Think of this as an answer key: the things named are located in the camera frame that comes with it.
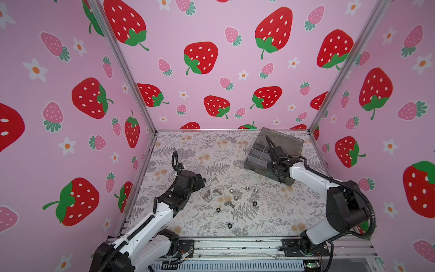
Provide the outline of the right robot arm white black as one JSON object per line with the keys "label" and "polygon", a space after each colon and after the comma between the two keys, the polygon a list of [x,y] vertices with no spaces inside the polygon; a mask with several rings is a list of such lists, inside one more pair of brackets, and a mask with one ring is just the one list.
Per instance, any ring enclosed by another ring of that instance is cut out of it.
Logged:
{"label": "right robot arm white black", "polygon": [[371,238],[376,229],[375,210],[357,183],[326,176],[311,168],[305,157],[287,155],[273,143],[269,148],[272,173],[280,182],[291,178],[326,196],[325,218],[300,235],[299,248],[303,254],[314,254],[325,243],[346,235]]}

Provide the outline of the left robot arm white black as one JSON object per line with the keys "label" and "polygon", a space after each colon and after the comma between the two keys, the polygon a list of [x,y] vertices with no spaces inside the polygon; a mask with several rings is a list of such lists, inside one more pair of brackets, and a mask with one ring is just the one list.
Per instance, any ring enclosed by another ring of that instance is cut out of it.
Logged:
{"label": "left robot arm white black", "polygon": [[102,243],[92,259],[91,272],[142,272],[161,256],[173,256],[179,236],[163,229],[205,187],[200,174],[182,170],[170,188],[154,199],[153,210],[112,244]]}

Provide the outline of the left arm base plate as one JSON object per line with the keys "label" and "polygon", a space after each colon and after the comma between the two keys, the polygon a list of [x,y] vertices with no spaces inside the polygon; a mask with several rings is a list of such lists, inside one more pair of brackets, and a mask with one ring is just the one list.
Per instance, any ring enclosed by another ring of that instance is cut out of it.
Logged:
{"label": "left arm base plate", "polygon": [[193,257],[195,240],[181,239],[177,245],[171,245],[168,253],[162,256],[162,258],[179,258],[184,254],[188,254],[187,258]]}

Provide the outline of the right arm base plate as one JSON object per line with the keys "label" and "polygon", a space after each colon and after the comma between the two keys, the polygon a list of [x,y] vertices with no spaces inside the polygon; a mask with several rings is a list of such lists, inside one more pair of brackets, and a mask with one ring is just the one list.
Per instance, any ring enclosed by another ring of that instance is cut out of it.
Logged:
{"label": "right arm base plate", "polygon": [[313,245],[304,239],[282,239],[282,246],[278,251],[283,251],[286,257],[329,257],[330,251],[326,243]]}

